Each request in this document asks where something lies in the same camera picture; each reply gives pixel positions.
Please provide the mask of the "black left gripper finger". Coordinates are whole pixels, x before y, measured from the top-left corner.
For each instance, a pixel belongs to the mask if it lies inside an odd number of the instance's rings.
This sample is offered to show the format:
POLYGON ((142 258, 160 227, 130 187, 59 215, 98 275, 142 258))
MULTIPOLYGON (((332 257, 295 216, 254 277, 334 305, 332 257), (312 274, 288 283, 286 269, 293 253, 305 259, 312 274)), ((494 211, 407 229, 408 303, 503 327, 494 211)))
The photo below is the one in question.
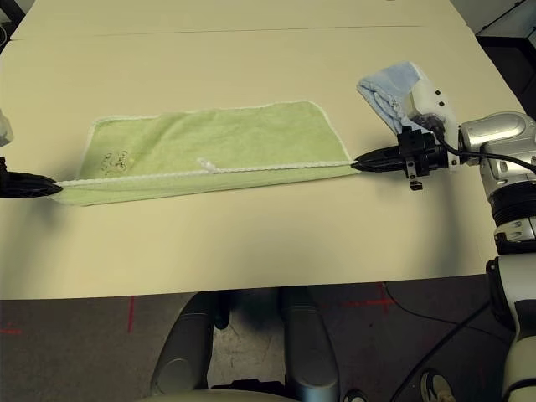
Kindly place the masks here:
POLYGON ((47 188, 8 188, 7 198, 41 198, 48 197, 61 192, 63 189, 58 186, 47 188))
POLYGON ((54 186, 55 181, 32 173, 8 172, 8 184, 20 188, 46 188, 54 186))

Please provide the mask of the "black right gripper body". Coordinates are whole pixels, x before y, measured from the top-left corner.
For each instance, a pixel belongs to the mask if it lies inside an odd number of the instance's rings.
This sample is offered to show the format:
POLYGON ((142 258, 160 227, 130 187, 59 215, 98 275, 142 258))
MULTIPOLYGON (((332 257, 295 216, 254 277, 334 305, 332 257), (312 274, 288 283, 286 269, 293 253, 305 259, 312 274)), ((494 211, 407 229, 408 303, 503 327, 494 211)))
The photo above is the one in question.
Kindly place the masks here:
POLYGON ((431 171, 449 166, 447 150, 436 143, 433 133, 404 126, 397 138, 399 154, 405 163, 404 170, 411 190, 423 189, 420 177, 429 176, 431 171))

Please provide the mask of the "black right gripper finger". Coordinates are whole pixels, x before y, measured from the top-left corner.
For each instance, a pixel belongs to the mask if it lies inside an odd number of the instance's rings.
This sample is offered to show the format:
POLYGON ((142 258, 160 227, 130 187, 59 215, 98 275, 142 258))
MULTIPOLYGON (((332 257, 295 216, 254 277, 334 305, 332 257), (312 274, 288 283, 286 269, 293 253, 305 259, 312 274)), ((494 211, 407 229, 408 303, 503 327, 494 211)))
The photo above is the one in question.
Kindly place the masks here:
POLYGON ((397 146, 384 147, 376 149, 370 152, 366 152, 358 156, 356 162, 386 162, 386 161, 399 161, 402 157, 399 153, 399 148, 397 146))
POLYGON ((402 162, 390 160, 355 160, 351 164, 351 167, 361 172, 396 172, 405 170, 404 164, 402 162))

